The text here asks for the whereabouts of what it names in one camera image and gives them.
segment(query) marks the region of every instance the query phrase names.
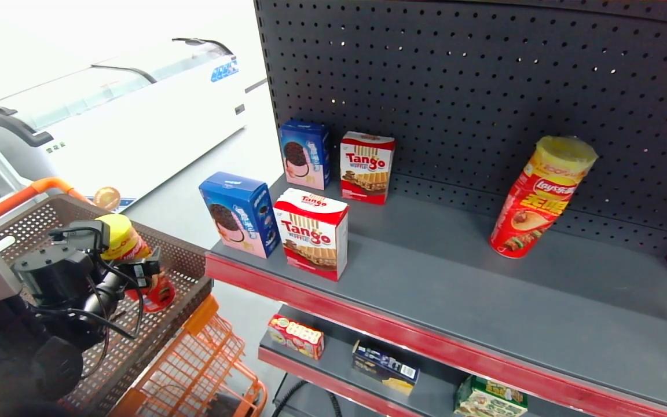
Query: potato chip can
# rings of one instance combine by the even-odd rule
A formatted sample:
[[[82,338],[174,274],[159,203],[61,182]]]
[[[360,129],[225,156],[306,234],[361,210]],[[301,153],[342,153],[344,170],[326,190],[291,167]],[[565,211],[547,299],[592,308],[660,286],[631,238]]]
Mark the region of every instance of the potato chip can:
[[[529,253],[566,209],[598,158],[575,137],[545,136],[508,193],[490,234],[490,247],[507,258]]]

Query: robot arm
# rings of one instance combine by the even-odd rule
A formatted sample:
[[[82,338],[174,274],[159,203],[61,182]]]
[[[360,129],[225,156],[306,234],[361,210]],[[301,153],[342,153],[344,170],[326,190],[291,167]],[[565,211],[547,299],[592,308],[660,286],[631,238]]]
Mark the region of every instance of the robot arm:
[[[0,255],[0,404],[70,393],[82,378],[85,350],[109,330],[137,335],[142,299],[133,335],[109,318],[128,285],[140,290],[135,275],[159,269],[158,253],[118,268],[104,263],[109,226],[100,221],[74,222],[51,235],[53,245],[23,254],[11,267]]]

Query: brown plastic basket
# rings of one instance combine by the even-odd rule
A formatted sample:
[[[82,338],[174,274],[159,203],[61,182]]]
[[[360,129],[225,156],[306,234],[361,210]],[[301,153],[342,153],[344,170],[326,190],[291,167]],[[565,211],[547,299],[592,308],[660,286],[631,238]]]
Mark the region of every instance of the brown plastic basket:
[[[108,213],[79,200],[81,196],[78,193],[69,194],[49,197],[0,227],[0,240],[6,237],[15,239],[14,243],[2,250],[3,258],[8,263],[22,254],[50,245],[49,230],[67,226],[72,221],[90,220]],[[100,369],[82,380],[61,401],[80,415],[108,414],[212,289],[212,280],[204,277],[206,249],[145,225],[135,222],[133,225],[151,247],[161,247],[162,263],[177,289],[177,297],[164,311],[144,315],[137,340],[128,340],[111,332],[108,354]],[[126,298],[120,302],[117,311],[124,311],[117,323],[123,328],[132,329],[137,319],[137,302]],[[101,344],[98,344],[84,353],[85,370],[95,366],[101,356],[101,348]]]

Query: chest freezer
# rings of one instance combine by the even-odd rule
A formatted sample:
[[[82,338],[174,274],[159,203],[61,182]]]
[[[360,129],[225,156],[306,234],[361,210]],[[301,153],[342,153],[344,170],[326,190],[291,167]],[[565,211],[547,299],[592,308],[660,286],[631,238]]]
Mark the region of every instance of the chest freezer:
[[[246,124],[222,44],[173,39],[0,100],[0,153],[122,211]]]

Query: red chip can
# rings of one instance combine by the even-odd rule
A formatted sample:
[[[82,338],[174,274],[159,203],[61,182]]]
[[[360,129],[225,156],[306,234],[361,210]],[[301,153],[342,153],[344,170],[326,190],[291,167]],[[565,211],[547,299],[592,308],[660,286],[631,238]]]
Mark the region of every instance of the red chip can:
[[[511,187],[490,235],[490,247],[521,258],[563,214],[598,155],[575,137],[545,136]]]
[[[141,259],[151,256],[151,247],[141,235],[133,229],[130,219],[122,214],[106,214],[97,217],[98,221],[109,225],[109,249],[104,251],[102,258],[107,261],[113,259]],[[159,312],[174,302],[177,291],[165,272],[151,277],[151,287],[143,288],[143,311],[148,313]],[[131,300],[138,301],[137,290],[125,290]]]

